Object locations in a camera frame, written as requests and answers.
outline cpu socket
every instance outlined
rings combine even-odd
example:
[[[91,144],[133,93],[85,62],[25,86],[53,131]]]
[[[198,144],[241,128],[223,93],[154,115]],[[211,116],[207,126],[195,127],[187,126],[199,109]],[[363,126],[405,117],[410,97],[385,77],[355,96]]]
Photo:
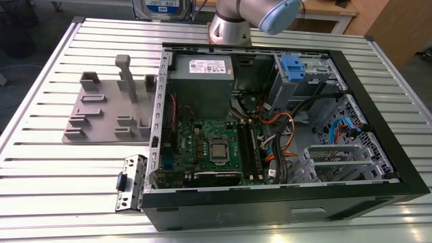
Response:
[[[223,166],[227,162],[230,162],[229,141],[210,141],[210,161],[213,161],[218,166]]]

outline sticker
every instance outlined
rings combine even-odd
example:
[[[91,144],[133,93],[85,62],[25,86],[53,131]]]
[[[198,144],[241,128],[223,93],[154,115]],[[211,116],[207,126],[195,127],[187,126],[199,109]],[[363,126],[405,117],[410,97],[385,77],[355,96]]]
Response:
[[[181,0],[146,0],[146,5],[179,7]]]
[[[277,170],[269,170],[269,175],[277,177]]]
[[[265,102],[265,104],[263,104],[263,107],[267,109],[267,110],[271,110],[271,105],[270,104],[267,104],[266,102]]]
[[[190,73],[227,73],[226,62],[222,60],[191,60]]]

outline green circuit board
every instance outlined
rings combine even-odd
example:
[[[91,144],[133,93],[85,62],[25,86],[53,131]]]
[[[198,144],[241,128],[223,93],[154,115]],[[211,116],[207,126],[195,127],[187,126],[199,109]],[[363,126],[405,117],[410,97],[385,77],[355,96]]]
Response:
[[[242,172],[237,122],[185,121],[179,123],[178,154],[175,170],[235,170]],[[211,144],[229,144],[230,161],[215,164],[211,161]]]
[[[237,121],[183,121],[178,126],[178,145],[173,158],[162,160],[166,172],[161,174],[165,187],[183,187],[189,172],[241,172],[239,185],[267,184],[265,176],[245,172]]]

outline motherboard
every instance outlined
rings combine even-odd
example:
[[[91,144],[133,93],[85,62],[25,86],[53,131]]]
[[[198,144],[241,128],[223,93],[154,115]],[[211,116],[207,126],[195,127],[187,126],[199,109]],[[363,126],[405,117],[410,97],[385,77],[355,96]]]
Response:
[[[242,121],[182,121],[177,146],[162,157],[162,188],[262,185],[257,135],[261,125]]]

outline table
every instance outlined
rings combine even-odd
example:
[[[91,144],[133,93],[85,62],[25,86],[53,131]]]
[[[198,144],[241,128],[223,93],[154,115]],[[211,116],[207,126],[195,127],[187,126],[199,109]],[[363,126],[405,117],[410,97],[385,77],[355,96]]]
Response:
[[[71,24],[0,137],[0,239],[77,242],[423,242],[432,238],[432,194],[347,221],[157,232],[145,214],[114,214],[123,158],[146,144],[67,145],[63,129],[83,71],[119,79],[115,56],[133,73],[158,73],[162,42],[207,43],[207,27],[106,19]],[[258,46],[345,52],[421,175],[432,186],[432,115],[375,42],[362,36],[253,30]]]
[[[131,0],[62,0],[61,2],[131,6]],[[197,0],[197,9],[199,9],[203,3],[205,0]],[[203,8],[203,11],[215,12],[217,3],[218,0],[209,0],[206,7]],[[58,2],[53,2],[53,5],[57,8],[57,10],[61,10],[61,5],[58,4]],[[349,3],[347,8],[338,7],[335,5],[335,1],[330,1],[330,0],[309,0],[305,3],[305,5],[306,5],[306,16],[305,16],[306,19],[330,20],[337,22],[333,30],[333,34],[343,34],[350,25],[353,18],[359,15],[359,11],[351,2]]]

